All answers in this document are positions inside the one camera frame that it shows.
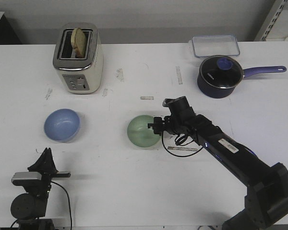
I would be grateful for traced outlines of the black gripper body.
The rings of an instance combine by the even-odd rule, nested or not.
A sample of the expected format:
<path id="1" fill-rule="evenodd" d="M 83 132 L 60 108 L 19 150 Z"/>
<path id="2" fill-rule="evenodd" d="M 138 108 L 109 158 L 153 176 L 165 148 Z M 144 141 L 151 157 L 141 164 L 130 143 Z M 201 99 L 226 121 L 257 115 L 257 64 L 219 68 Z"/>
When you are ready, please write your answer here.
<path id="1" fill-rule="evenodd" d="M 163 129 L 169 134 L 182 134 L 181 126 L 171 115 L 167 115 L 164 117 Z"/>
<path id="2" fill-rule="evenodd" d="M 28 172 L 29 177 L 27 183 L 29 185 L 43 185 L 49 184 L 53 178 L 69 178 L 71 177 L 70 172 Z"/>

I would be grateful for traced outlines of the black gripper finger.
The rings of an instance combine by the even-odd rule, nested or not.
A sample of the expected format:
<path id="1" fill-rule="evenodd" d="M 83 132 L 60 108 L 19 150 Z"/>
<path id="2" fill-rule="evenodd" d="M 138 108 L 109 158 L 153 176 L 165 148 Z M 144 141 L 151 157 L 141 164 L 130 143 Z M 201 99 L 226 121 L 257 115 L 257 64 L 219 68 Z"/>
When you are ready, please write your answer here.
<path id="1" fill-rule="evenodd" d="M 154 117 L 152 123 L 148 123 L 148 128 L 164 128 L 165 122 L 162 117 Z"/>
<path id="2" fill-rule="evenodd" d="M 153 128 L 153 132 L 156 135 L 163 136 L 164 129 L 163 128 Z"/>
<path id="3" fill-rule="evenodd" d="M 28 167 L 29 172 L 45 172 L 47 169 L 48 148 L 45 148 L 38 160 Z"/>
<path id="4" fill-rule="evenodd" d="M 53 160 L 51 148 L 48 148 L 48 169 L 49 169 L 50 173 L 52 173 L 52 172 L 57 173 L 58 172 L 56 165 L 54 163 L 54 160 Z"/>

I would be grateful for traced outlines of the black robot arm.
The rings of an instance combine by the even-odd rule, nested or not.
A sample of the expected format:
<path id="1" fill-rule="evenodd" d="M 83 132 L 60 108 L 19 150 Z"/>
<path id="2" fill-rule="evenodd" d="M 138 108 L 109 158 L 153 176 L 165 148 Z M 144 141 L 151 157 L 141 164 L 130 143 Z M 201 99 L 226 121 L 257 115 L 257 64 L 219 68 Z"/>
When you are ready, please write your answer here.
<path id="1" fill-rule="evenodd" d="M 264 230 L 288 214 L 288 170 L 276 163 L 268 166 L 248 147 L 226 135 L 203 115 L 196 114 L 185 96 L 165 99 L 169 116 L 154 117 L 148 124 L 155 134 L 191 137 L 246 187 L 245 208 L 225 221 L 224 230 Z"/>
<path id="2" fill-rule="evenodd" d="M 26 172 L 17 172 L 11 183 L 22 186 L 25 193 L 18 195 L 11 204 L 11 214 L 16 219 L 19 230 L 54 230 L 52 219 L 44 218 L 51 185 L 62 185 L 54 178 L 69 178 L 70 172 L 56 169 L 51 148 L 45 148 L 38 160 Z"/>

